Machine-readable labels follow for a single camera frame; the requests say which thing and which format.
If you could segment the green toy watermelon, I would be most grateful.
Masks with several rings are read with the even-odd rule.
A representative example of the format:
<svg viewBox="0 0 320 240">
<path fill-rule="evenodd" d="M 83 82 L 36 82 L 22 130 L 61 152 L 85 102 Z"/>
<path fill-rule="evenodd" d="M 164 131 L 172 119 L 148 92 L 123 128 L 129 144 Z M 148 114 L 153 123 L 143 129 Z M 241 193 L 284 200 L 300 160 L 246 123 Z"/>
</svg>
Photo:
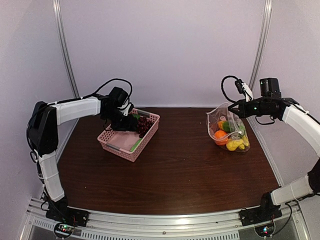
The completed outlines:
<svg viewBox="0 0 320 240">
<path fill-rule="evenodd" d="M 229 121 L 223 121 L 221 124 L 221 129 L 226 133 L 230 133 L 232 131 Z"/>
</svg>

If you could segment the clear dotted zip top bag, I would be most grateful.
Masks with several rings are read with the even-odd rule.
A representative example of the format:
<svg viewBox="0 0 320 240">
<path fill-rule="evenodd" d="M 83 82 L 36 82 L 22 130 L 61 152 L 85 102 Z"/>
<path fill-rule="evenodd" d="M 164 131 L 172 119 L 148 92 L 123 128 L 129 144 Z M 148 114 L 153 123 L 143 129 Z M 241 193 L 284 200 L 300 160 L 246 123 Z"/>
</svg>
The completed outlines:
<svg viewBox="0 0 320 240">
<path fill-rule="evenodd" d="M 246 127 L 228 107 L 229 104 L 225 102 L 206 113 L 207 133 L 222 149 L 245 153 L 250 149 Z"/>
</svg>

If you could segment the orange toy orange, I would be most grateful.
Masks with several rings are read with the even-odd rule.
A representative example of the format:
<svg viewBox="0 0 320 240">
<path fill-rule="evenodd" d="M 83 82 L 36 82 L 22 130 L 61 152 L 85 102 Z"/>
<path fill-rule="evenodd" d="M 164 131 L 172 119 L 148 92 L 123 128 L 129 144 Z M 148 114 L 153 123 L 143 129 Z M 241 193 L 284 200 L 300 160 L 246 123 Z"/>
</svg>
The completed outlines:
<svg viewBox="0 0 320 240">
<path fill-rule="evenodd" d="M 228 140 L 228 134 L 224 130 L 218 130 L 214 133 L 214 141 L 218 146 L 226 145 Z"/>
</svg>

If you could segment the purple toy grapes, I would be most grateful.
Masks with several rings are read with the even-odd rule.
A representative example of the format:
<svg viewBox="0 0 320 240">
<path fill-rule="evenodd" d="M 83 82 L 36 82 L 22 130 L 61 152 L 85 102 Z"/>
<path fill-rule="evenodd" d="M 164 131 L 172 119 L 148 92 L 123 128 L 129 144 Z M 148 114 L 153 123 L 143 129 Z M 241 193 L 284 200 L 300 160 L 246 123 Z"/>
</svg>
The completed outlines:
<svg viewBox="0 0 320 240">
<path fill-rule="evenodd" d="M 146 117 L 140 116 L 137 121 L 136 132 L 139 134 L 139 137 L 142 139 L 150 128 L 153 126 L 153 122 Z"/>
</svg>

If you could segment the yellow toy lemon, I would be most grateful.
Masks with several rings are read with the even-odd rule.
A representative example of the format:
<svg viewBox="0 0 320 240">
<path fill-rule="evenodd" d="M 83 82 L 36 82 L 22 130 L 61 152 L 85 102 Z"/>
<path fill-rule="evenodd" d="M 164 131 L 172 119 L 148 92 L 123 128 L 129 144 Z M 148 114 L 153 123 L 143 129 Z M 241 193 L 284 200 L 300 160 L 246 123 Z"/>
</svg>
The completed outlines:
<svg viewBox="0 0 320 240">
<path fill-rule="evenodd" d="M 243 140 L 242 139 L 236 139 L 236 140 L 229 140 L 226 144 L 226 148 L 233 152 L 235 151 L 240 145 L 243 144 Z"/>
</svg>

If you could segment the yellow toy banana bunch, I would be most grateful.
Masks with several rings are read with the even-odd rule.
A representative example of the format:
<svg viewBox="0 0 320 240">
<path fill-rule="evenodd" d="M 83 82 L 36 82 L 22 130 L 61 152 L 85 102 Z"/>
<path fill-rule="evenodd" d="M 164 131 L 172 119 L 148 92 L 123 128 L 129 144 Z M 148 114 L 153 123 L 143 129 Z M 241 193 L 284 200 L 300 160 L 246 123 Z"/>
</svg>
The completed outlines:
<svg viewBox="0 0 320 240">
<path fill-rule="evenodd" d="M 249 148 L 250 143 L 249 143 L 248 137 L 246 135 L 244 135 L 241 139 L 242 139 L 243 143 L 238 146 L 238 149 L 245 150 L 245 149 Z"/>
</svg>

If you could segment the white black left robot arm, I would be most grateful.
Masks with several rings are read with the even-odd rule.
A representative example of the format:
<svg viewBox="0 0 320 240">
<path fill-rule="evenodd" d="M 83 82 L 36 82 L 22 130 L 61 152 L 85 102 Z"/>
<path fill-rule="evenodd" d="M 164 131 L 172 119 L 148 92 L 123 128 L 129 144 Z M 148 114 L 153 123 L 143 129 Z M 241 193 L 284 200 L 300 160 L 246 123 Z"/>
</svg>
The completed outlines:
<svg viewBox="0 0 320 240">
<path fill-rule="evenodd" d="M 100 116 L 102 120 L 111 122 L 110 127 L 114 131 L 134 132 L 138 120 L 130 114 L 133 109 L 130 96 L 124 89 L 114 87 L 107 95 L 94 92 L 80 98 L 35 104 L 26 137 L 50 200 L 57 203 L 65 197 L 56 160 L 58 127 L 83 117 Z"/>
</svg>

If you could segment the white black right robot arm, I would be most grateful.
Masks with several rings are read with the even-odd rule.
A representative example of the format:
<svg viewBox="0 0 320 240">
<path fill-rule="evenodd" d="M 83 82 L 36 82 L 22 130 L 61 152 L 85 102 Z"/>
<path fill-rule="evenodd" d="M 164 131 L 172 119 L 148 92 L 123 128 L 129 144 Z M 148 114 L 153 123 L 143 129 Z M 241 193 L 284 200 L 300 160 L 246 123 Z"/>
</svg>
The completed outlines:
<svg viewBox="0 0 320 240">
<path fill-rule="evenodd" d="M 258 96 L 240 78 L 235 83 L 241 99 L 228 99 L 228 110 L 253 121 L 279 187 L 262 195 L 256 216 L 268 220 L 282 205 L 320 196 L 320 122 L 291 97 L 283 97 L 277 78 L 258 81 Z"/>
</svg>

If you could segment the green toy vegetable back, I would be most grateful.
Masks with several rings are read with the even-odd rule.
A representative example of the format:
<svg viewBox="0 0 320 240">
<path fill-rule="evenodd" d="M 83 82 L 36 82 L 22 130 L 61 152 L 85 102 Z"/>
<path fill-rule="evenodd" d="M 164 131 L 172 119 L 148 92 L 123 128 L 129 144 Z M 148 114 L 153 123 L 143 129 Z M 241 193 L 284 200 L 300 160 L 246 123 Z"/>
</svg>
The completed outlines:
<svg viewBox="0 0 320 240">
<path fill-rule="evenodd" d="M 134 118 L 136 118 L 137 120 L 139 120 L 140 117 L 141 117 L 139 114 L 136 114 L 136 113 L 132 114 L 132 116 L 133 116 Z"/>
</svg>

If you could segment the pink perforated plastic basket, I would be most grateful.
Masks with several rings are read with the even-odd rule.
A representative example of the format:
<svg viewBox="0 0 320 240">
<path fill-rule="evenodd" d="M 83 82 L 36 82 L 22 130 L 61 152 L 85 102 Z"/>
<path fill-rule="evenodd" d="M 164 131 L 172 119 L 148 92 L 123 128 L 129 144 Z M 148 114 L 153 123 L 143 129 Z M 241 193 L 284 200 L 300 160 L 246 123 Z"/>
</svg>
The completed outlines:
<svg viewBox="0 0 320 240">
<path fill-rule="evenodd" d="M 159 129 L 160 116 L 158 114 L 136 108 L 131 111 L 131 114 L 138 114 L 141 117 L 146 117 L 153 122 L 152 127 L 142 138 L 141 142 L 133 152 L 130 152 L 131 147 L 137 142 L 137 140 L 141 139 L 137 132 L 114 131 L 110 126 L 108 126 L 106 130 L 104 130 L 97 137 L 97 140 L 104 150 L 130 162 L 135 162 L 138 156 L 142 153 L 146 145 Z"/>
</svg>

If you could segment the green toy cucumber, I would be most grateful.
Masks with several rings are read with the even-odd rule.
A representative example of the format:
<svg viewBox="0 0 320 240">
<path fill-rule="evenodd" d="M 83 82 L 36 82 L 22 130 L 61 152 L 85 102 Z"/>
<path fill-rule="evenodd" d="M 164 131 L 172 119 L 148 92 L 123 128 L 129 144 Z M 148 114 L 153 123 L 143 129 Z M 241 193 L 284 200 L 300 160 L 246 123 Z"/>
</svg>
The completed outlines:
<svg viewBox="0 0 320 240">
<path fill-rule="evenodd" d="M 140 144 L 141 141 L 142 141 L 141 138 L 137 140 L 137 142 L 130 148 L 130 152 L 133 152 L 137 148 L 137 146 Z"/>
</svg>

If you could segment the right round circuit board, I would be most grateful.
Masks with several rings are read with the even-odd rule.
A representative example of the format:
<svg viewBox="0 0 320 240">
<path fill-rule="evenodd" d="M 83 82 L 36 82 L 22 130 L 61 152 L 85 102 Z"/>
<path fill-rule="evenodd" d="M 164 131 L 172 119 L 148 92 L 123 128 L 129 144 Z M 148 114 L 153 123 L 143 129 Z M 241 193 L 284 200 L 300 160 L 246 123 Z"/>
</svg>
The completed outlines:
<svg viewBox="0 0 320 240">
<path fill-rule="evenodd" d="M 274 234 L 275 224 L 270 222 L 267 224 L 257 225 L 254 227 L 254 230 L 260 238 L 268 238 Z"/>
</svg>

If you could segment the round circuit board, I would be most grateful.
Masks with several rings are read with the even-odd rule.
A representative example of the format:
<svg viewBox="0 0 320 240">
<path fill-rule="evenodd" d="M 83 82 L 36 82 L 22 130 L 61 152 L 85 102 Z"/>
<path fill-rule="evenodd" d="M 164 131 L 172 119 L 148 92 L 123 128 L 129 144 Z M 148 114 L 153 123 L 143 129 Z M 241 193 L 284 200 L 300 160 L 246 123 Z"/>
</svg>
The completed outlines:
<svg viewBox="0 0 320 240">
<path fill-rule="evenodd" d="M 70 225 L 67 225 L 66 223 L 59 222 L 54 226 L 53 233 L 55 234 L 56 237 L 60 239 L 66 239 L 73 234 L 74 229 L 75 229 L 74 226 L 70 226 Z"/>
<path fill-rule="evenodd" d="M 257 225 L 254 227 L 254 230 L 260 238 L 268 238 L 274 234 L 275 224 L 270 222 L 267 224 Z"/>
</svg>

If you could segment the left round circuit board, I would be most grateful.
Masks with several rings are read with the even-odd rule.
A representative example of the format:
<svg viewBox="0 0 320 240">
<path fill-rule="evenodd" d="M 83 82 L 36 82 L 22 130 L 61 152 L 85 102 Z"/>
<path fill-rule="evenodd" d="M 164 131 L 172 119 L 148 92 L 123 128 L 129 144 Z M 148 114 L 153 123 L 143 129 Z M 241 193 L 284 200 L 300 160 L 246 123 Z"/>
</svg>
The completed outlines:
<svg viewBox="0 0 320 240">
<path fill-rule="evenodd" d="M 53 233 L 55 234 L 56 237 L 60 239 L 66 239 L 73 234 L 74 229 L 75 229 L 74 226 L 70 226 L 70 225 L 67 225 L 66 223 L 59 222 L 54 226 Z"/>
</svg>

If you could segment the aluminium corner post right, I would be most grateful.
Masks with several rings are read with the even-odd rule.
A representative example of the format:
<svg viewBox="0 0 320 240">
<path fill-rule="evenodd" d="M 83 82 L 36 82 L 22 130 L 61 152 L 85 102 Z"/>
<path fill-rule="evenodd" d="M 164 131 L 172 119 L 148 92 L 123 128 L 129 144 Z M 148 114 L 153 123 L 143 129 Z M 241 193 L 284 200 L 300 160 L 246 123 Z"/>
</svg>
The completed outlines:
<svg viewBox="0 0 320 240">
<path fill-rule="evenodd" d="M 253 63 L 253 67 L 250 75 L 250 81 L 249 81 L 250 88 L 254 87 L 256 80 L 258 78 L 258 73 L 262 63 L 263 53 L 266 46 L 269 30 L 270 30 L 272 9 L 273 9 L 273 1 L 265 0 L 257 51 L 256 51 L 256 55 L 255 55 L 255 59 L 254 59 L 254 63 Z"/>
</svg>

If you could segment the aluminium corner post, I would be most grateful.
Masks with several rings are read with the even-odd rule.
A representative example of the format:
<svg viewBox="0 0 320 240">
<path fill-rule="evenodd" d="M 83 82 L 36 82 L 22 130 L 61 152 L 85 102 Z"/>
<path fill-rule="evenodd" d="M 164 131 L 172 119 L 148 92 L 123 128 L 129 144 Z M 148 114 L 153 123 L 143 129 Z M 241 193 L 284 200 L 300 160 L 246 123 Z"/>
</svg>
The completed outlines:
<svg viewBox="0 0 320 240">
<path fill-rule="evenodd" d="M 61 3 L 59 0 L 53 0 L 52 5 L 53 5 L 53 13 L 56 21 L 56 26 L 57 26 L 58 38 L 59 38 L 61 52 L 62 52 L 62 59 L 65 65 L 68 81 L 70 83 L 73 96 L 75 98 L 79 98 L 80 94 L 79 94 L 78 86 L 75 80 L 72 63 L 69 55 L 69 50 L 67 46 L 67 39 L 65 35 L 63 16 L 61 11 Z"/>
<path fill-rule="evenodd" d="M 254 63 L 253 63 L 253 67 L 250 75 L 250 81 L 249 81 L 250 88 L 254 87 L 256 80 L 258 78 L 258 73 L 262 63 L 263 53 L 266 46 L 269 30 L 270 30 L 272 9 L 273 9 L 273 1 L 265 0 L 257 51 L 256 51 L 256 55 L 255 55 L 255 59 L 254 59 Z"/>
</svg>

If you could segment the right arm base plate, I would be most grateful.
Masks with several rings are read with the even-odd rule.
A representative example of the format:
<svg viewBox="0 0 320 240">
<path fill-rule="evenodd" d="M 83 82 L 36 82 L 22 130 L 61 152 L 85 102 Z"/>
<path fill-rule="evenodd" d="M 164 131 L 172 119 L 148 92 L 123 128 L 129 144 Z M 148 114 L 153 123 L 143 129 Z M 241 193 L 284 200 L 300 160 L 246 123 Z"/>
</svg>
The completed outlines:
<svg viewBox="0 0 320 240">
<path fill-rule="evenodd" d="M 278 207 L 271 209 L 263 209 L 261 206 L 254 208 L 242 208 L 239 212 L 239 219 L 243 227 L 257 225 L 264 222 L 270 222 L 282 216 L 282 212 Z"/>
</svg>

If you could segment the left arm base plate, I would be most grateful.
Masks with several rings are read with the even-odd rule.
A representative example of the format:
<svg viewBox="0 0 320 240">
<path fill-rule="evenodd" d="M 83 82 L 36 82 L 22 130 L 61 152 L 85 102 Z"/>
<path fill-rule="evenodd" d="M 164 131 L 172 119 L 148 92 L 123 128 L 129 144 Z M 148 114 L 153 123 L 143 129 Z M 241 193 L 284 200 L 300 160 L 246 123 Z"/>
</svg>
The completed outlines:
<svg viewBox="0 0 320 240">
<path fill-rule="evenodd" d="M 89 212 L 70 207 L 58 208 L 55 205 L 50 205 L 45 216 L 48 219 L 65 223 L 70 226 L 86 227 L 89 218 Z"/>
</svg>

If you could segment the aluminium corner post left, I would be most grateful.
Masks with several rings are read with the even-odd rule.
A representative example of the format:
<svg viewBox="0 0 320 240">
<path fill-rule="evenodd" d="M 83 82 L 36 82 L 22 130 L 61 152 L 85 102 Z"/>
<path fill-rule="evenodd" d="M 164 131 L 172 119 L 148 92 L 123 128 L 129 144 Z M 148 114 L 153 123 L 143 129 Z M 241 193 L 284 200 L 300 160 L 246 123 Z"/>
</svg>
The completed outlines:
<svg viewBox="0 0 320 240">
<path fill-rule="evenodd" d="M 53 13 L 56 21 L 56 26 L 57 26 L 58 38 L 59 38 L 61 52 L 62 52 L 62 59 L 65 65 L 68 81 L 70 83 L 73 96 L 75 98 L 79 98 L 80 94 L 79 94 L 78 86 L 75 80 L 72 63 L 69 55 L 69 50 L 67 46 L 67 39 L 65 35 L 63 16 L 61 11 L 61 3 L 59 0 L 53 0 L 52 5 L 53 5 Z"/>
</svg>

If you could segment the aluminium front rail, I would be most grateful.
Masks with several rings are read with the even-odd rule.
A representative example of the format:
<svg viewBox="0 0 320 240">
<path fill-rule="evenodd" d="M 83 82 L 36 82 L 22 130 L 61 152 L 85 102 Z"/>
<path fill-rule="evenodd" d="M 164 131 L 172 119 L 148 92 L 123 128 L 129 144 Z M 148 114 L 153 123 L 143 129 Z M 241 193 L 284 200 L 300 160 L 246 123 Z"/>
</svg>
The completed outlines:
<svg viewBox="0 0 320 240">
<path fill-rule="evenodd" d="M 271 240 L 309 240 L 299 205 L 281 208 L 282 216 L 244 226 L 239 210 L 183 215 L 138 215 L 89 211 L 86 226 L 75 227 L 69 240 L 264 240 L 262 229 L 274 227 Z"/>
</svg>

